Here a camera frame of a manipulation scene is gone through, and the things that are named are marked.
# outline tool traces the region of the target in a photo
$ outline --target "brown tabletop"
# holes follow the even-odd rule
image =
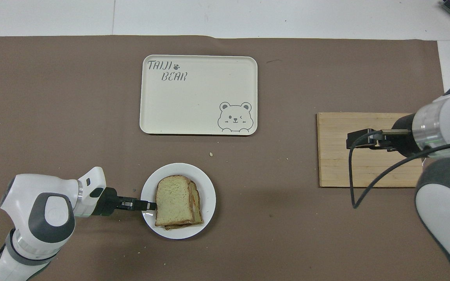
[[[143,133],[151,54],[253,57],[257,131]],[[122,196],[173,162],[214,183],[216,212],[198,235],[162,238],[139,212],[77,219],[36,281],[450,280],[414,189],[372,190],[353,210],[348,189],[320,188],[316,170],[317,112],[415,112],[442,92],[434,41],[0,37],[0,198],[16,174],[79,178],[94,166]],[[12,227],[0,210],[0,246]]]

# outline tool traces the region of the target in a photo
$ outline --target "bread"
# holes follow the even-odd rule
[[[189,183],[192,192],[192,202],[193,202],[193,215],[194,221],[185,224],[169,224],[164,226],[166,230],[182,228],[184,226],[193,226],[195,224],[202,224],[202,214],[200,212],[200,197],[199,191],[197,190],[197,185],[193,181]]]
[[[167,176],[157,184],[155,226],[195,221],[191,181],[185,176]]]

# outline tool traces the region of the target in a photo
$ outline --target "white table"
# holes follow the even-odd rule
[[[110,34],[436,40],[450,87],[440,0],[0,0],[0,36]]]

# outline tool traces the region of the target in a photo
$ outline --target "tray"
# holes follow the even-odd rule
[[[251,135],[258,125],[257,69],[251,57],[149,55],[140,128],[156,135]]]

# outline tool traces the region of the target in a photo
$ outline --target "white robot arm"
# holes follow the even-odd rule
[[[14,222],[0,257],[0,281],[26,281],[52,261],[75,228],[74,217],[110,215],[114,209],[155,210],[155,203],[117,196],[94,167],[79,180],[19,174],[0,204]]]
[[[415,114],[397,120],[391,130],[364,129],[349,133],[347,139],[350,164],[354,148],[398,151],[407,157],[402,164],[420,155],[436,159],[424,169],[418,180],[415,203],[423,225],[450,261],[450,148],[446,146],[450,146],[450,89]],[[355,203],[350,166],[350,194],[354,208],[359,206],[377,180],[395,167],[374,180]]]

